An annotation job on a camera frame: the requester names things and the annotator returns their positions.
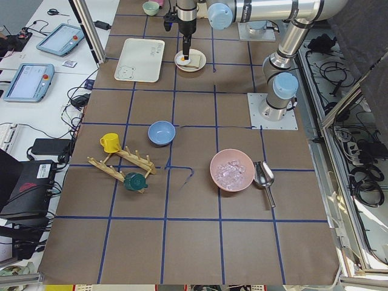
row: screen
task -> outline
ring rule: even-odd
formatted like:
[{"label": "screen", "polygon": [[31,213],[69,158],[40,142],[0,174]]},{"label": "screen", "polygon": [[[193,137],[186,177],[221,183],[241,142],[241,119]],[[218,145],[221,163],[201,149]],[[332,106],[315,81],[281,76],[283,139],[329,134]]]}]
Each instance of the screen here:
[{"label": "screen", "polygon": [[60,52],[77,33],[79,33],[78,28],[63,25],[52,35],[49,35],[41,44],[41,47]]},{"label": "screen", "polygon": [[44,65],[24,65],[8,97],[19,99],[34,97],[45,71]]}]

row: small cup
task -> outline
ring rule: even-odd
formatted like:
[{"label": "small cup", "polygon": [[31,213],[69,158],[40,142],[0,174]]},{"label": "small cup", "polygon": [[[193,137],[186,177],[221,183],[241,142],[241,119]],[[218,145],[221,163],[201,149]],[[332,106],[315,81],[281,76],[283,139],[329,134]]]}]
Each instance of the small cup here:
[{"label": "small cup", "polygon": [[143,4],[144,13],[149,16],[154,16],[159,12],[159,3],[155,1],[147,1]]},{"label": "small cup", "polygon": [[147,188],[146,178],[139,173],[128,173],[124,178],[124,186],[127,190],[139,191]]},{"label": "small cup", "polygon": [[99,140],[99,143],[104,147],[106,153],[117,153],[121,150],[117,133],[107,133]]}]

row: blue cap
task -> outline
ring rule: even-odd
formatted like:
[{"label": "blue cap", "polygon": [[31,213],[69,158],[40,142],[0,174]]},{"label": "blue cap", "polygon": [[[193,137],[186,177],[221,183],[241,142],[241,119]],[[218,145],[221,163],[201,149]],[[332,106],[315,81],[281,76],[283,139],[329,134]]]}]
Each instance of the blue cap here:
[{"label": "blue cap", "polygon": [[214,3],[207,10],[210,25],[217,30],[222,30],[232,24],[233,13],[228,5]]},{"label": "blue cap", "polygon": [[273,91],[284,100],[294,97],[298,87],[298,80],[290,73],[280,73],[273,80]]}]

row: metal mounting plate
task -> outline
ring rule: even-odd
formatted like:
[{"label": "metal mounting plate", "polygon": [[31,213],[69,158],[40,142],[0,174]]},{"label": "metal mounting plate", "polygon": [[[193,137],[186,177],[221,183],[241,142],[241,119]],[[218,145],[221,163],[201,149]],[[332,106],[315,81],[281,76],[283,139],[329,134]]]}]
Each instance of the metal mounting plate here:
[{"label": "metal mounting plate", "polygon": [[250,27],[249,22],[237,23],[238,25],[238,34],[240,35],[240,40],[242,41],[263,41],[263,42],[274,42],[276,41],[275,33],[272,29],[265,29],[262,32],[258,31],[255,34],[249,33]]},{"label": "metal mounting plate", "polygon": [[294,111],[288,111],[280,121],[269,121],[259,112],[260,102],[267,97],[266,93],[248,93],[250,124],[254,129],[298,130]]}]

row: black cable bundle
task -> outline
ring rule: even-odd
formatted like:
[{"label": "black cable bundle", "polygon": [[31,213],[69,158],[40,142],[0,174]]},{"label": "black cable bundle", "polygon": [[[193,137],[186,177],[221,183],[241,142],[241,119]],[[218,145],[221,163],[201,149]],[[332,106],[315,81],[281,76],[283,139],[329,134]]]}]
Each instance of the black cable bundle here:
[{"label": "black cable bundle", "polygon": [[[356,181],[355,175],[357,173],[365,174],[364,178]],[[377,182],[384,181],[385,177],[381,170],[375,165],[368,165],[366,168],[363,167],[355,167],[350,172],[350,185],[353,187],[353,194],[356,199],[369,207],[379,207],[384,203],[385,197],[383,190]],[[361,192],[370,193],[372,191],[378,191],[379,200],[377,202],[370,202],[363,198]]]}]

